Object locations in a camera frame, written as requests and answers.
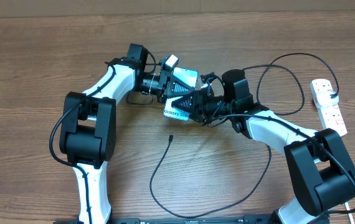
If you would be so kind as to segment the white USB charger plug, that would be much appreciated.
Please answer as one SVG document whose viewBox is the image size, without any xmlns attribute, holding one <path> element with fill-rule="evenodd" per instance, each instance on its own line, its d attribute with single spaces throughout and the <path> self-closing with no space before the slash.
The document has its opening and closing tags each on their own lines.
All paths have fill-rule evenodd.
<svg viewBox="0 0 355 224">
<path fill-rule="evenodd" d="M 337 105 L 339 96 L 331 91 L 322 91 L 315 93 L 313 100 L 317 108 L 324 108 Z"/>
</svg>

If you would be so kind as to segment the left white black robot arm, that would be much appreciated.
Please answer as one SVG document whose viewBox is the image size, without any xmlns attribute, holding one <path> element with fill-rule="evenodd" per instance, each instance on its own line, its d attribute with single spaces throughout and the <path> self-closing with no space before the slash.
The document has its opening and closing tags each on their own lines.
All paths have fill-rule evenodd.
<svg viewBox="0 0 355 224">
<path fill-rule="evenodd" d="M 187 121 L 186 112 L 172 102 L 195 90 L 198 72 L 178 67 L 174 55 L 148 63 L 153 54 L 131 44 L 125 57 L 106 63 L 106 74 L 82 93 L 65 97 L 63 115 L 49 138 L 49 151 L 75 172 L 80 213 L 74 223 L 109 223 L 112 207 L 107 193 L 107 166 L 116 145 L 116 107 L 131 91 L 155 96 L 165 105 L 165 116 Z M 147 66 L 159 68 L 146 71 Z"/>
</svg>

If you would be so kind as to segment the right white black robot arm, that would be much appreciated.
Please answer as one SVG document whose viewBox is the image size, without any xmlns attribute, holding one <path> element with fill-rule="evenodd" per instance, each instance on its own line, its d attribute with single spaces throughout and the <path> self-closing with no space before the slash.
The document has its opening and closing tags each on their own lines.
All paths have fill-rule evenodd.
<svg viewBox="0 0 355 224">
<path fill-rule="evenodd" d="M 269 215 L 269 223 L 328 223 L 336 206 L 355 198 L 355 166 L 337 131 L 301 128 L 254 102 L 243 70 L 203 75 L 200 90 L 197 75 L 185 68 L 173 71 L 168 106 L 204 125 L 228 119 L 237 133 L 286 158 L 295 197 Z"/>
</svg>

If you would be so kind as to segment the Samsung Galaxy smartphone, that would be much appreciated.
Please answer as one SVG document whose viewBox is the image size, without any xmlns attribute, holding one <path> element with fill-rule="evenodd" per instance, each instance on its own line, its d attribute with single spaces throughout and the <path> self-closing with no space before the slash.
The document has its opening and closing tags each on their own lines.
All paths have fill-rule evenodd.
<svg viewBox="0 0 355 224">
<path fill-rule="evenodd" d="M 165 93 L 163 115 L 167 118 L 178 119 L 181 121 L 189 120 L 189 113 L 172 106 L 174 100 L 194 91 L 197 85 L 198 71 L 187 68 L 176 67 L 172 73 L 171 80 L 168 82 Z"/>
</svg>

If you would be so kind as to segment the white power strip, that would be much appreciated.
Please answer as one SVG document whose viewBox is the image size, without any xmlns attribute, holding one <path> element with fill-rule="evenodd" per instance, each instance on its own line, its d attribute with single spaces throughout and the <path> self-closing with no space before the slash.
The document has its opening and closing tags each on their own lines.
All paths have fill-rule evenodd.
<svg viewBox="0 0 355 224">
<path fill-rule="evenodd" d="M 315 79 L 311 81 L 310 90 L 312 97 L 315 95 L 315 93 L 322 91 L 331 91 L 335 93 L 335 91 L 333 91 L 331 82 L 327 79 Z M 320 118 L 323 129 L 331 128 L 335 130 L 340 136 L 344 136 L 348 133 L 338 104 L 324 108 L 316 107 L 316 109 L 318 111 L 318 116 Z"/>
</svg>

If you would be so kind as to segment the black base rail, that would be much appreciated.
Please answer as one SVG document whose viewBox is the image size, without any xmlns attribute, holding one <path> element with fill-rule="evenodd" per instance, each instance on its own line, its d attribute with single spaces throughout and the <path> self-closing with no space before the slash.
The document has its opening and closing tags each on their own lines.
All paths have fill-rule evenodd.
<svg viewBox="0 0 355 224">
<path fill-rule="evenodd" d="M 120 218 L 109 220 L 106 224 L 278 224 L 282 221 L 278 220 L 276 214 L 271 215 L 244 215 L 241 218 L 163 218 L 140 220 L 139 218 Z"/>
</svg>

